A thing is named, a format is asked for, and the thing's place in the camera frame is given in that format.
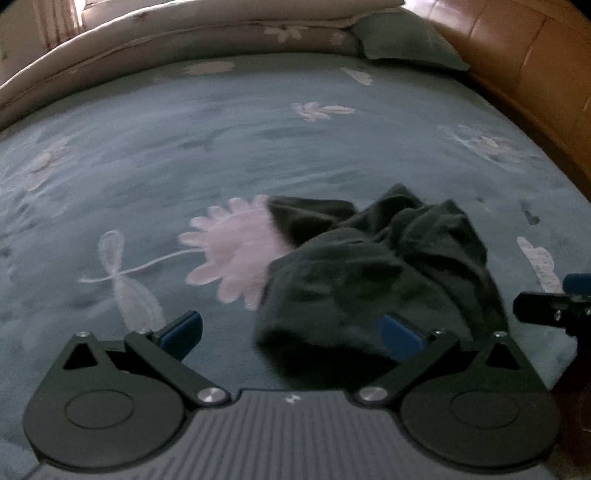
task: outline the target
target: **blue bedspread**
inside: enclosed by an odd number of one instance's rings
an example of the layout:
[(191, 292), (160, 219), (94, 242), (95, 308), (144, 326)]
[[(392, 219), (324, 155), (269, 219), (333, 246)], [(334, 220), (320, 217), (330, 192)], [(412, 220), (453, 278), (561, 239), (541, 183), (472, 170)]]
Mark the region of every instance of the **blue bedspread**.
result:
[[(196, 309), (204, 335), (188, 366), (233, 392), (284, 386), (253, 344), (256, 312), (218, 294), (224, 271), (190, 275), (212, 263), (208, 229), (264, 196), (361, 209), (403, 183), (425, 202), (452, 198), (488, 247), (509, 313), (520, 291), (560, 291), (566, 274), (591, 270), (588, 202), (444, 73), (321, 54), (172, 64), (72, 95), (1, 135), (0, 477), (11, 480), (34, 463), (27, 400), (79, 330), (119, 339)], [(227, 235), (238, 251), (241, 233)], [(261, 261), (282, 254), (273, 248)], [(256, 303), (255, 285), (250, 295)], [(552, 385), (574, 341), (509, 316)]]

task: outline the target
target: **white flower print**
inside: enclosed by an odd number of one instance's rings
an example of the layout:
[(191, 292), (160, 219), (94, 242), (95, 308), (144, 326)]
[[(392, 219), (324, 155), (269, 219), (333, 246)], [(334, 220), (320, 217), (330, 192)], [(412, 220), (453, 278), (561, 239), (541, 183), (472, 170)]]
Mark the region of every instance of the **white flower print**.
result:
[(233, 70), (236, 64), (232, 61), (203, 61), (186, 67), (184, 71), (188, 75), (211, 75)]
[(251, 205), (240, 198), (228, 204), (229, 212), (214, 206), (209, 208), (209, 216), (191, 220), (191, 226), (201, 232), (179, 235), (181, 243), (203, 248), (206, 257), (206, 263), (191, 271), (186, 282), (200, 286), (221, 278), (217, 290), (221, 302), (244, 297), (245, 307), (256, 310), (267, 283), (269, 264), (292, 247), (273, 225), (266, 196), (257, 196)]
[(524, 237), (517, 238), (521, 251), (534, 267), (535, 274), (546, 293), (562, 293), (562, 282), (554, 273), (554, 259), (543, 247), (534, 246)]
[(99, 258), (109, 274), (108, 278), (113, 281), (115, 301), (121, 316), (129, 330), (160, 330), (166, 325), (166, 320), (158, 300), (141, 283), (121, 271), (124, 243), (123, 234), (117, 230), (103, 234), (99, 240)]
[(2, 192), (11, 192), (23, 188), (31, 192), (39, 188), (54, 173), (56, 167), (74, 158), (74, 151), (69, 146), (73, 135), (53, 142), (24, 168), (0, 182)]
[(345, 39), (345, 34), (342, 32), (334, 32), (330, 37), (330, 43), (335, 46), (342, 45)]
[(354, 108), (340, 105), (328, 105), (321, 107), (318, 102), (294, 103), (293, 109), (301, 115), (307, 122), (316, 122), (317, 120), (330, 120), (330, 114), (348, 115), (355, 113)]
[(498, 163), (501, 158), (519, 163), (523, 158), (532, 156), (531, 153), (520, 149), (509, 139), (487, 128), (467, 127), (466, 125), (458, 125), (457, 128), (440, 125), (439, 128), (451, 139), (460, 142), (480, 158), (490, 162)]
[(285, 43), (288, 38), (301, 40), (301, 31), (308, 30), (308, 27), (265, 27), (265, 35), (277, 35), (279, 43)]
[(349, 75), (353, 80), (357, 80), (361, 85), (371, 85), (374, 81), (369, 73), (360, 72), (358, 70), (351, 70), (345, 67), (341, 67), (341, 71)]

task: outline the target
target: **blue gripper pad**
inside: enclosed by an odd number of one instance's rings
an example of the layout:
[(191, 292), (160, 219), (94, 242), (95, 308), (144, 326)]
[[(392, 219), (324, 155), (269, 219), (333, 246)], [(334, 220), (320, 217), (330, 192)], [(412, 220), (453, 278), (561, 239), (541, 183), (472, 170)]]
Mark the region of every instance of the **blue gripper pad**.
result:
[(427, 339), (423, 335), (390, 315), (382, 318), (380, 332), (388, 355), (397, 362), (408, 360), (427, 346)]
[(574, 273), (566, 275), (562, 289), (567, 295), (591, 297), (591, 273)]
[(202, 334), (203, 320), (201, 315), (197, 312), (190, 312), (166, 327), (156, 344), (180, 362), (201, 341)]

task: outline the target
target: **ribbed gray surface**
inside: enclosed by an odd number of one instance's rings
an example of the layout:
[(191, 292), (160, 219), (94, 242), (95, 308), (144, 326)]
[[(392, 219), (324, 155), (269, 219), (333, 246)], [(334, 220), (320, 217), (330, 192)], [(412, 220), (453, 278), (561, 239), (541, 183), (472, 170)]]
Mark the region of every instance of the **ribbed gray surface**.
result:
[[(387, 412), (356, 407), (337, 391), (244, 392), (229, 407), (198, 412), (186, 434), (160, 457), (100, 476), (113, 480), (556, 480), (543, 466), (490, 477), (439, 465), (402, 436)], [(30, 475), (31, 480), (96, 477), (47, 465)]]

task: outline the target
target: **pink flower print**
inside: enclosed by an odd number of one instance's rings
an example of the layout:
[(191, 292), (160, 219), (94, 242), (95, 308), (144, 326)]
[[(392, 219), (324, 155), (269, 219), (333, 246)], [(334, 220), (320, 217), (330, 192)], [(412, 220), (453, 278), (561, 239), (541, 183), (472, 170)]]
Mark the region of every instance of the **pink flower print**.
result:
[(191, 226), (201, 231), (183, 233), (178, 239), (190, 247), (203, 248), (206, 262), (188, 274), (189, 285), (205, 285), (221, 278), (217, 290), (221, 302), (244, 297), (245, 307), (256, 310), (269, 264), (292, 250), (275, 228), (267, 200), (259, 195), (250, 205), (233, 198), (228, 201), (229, 211), (214, 206), (209, 208), (209, 216), (191, 220)]

